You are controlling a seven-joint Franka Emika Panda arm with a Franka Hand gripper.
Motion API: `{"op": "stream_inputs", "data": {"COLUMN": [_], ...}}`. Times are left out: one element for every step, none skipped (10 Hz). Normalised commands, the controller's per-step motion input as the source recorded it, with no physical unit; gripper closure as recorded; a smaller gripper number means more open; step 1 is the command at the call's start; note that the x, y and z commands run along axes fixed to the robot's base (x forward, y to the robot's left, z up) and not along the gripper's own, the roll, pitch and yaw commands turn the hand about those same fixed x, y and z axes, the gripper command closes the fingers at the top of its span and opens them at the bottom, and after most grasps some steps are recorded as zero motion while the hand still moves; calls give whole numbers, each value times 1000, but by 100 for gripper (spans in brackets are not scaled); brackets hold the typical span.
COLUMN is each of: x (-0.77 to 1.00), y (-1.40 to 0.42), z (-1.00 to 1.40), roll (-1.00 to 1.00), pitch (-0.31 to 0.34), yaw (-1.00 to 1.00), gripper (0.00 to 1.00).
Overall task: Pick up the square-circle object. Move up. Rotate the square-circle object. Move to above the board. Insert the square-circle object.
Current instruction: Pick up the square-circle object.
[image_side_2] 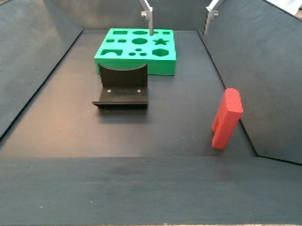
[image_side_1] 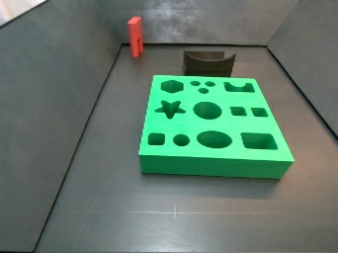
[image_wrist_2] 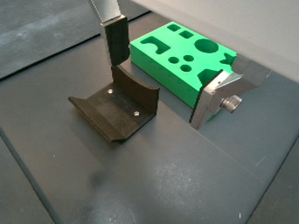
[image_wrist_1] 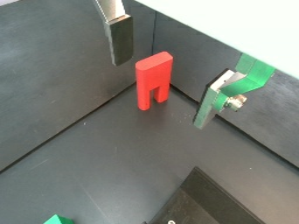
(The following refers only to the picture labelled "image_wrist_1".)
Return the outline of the green-taped gripper right finger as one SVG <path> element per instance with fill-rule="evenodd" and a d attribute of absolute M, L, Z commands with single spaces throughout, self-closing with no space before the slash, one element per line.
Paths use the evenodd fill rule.
<path fill-rule="evenodd" d="M 261 88 L 275 70 L 267 63 L 241 53 L 235 70 L 225 69 L 207 85 L 193 125 L 203 129 L 224 109 L 237 111 L 247 101 L 244 93 Z"/>

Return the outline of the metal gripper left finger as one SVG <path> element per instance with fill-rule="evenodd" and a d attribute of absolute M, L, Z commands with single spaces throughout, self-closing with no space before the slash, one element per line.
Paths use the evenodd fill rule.
<path fill-rule="evenodd" d="M 121 0 L 92 0 L 105 29 L 112 64 L 123 65 L 133 56 L 133 18 Z"/>

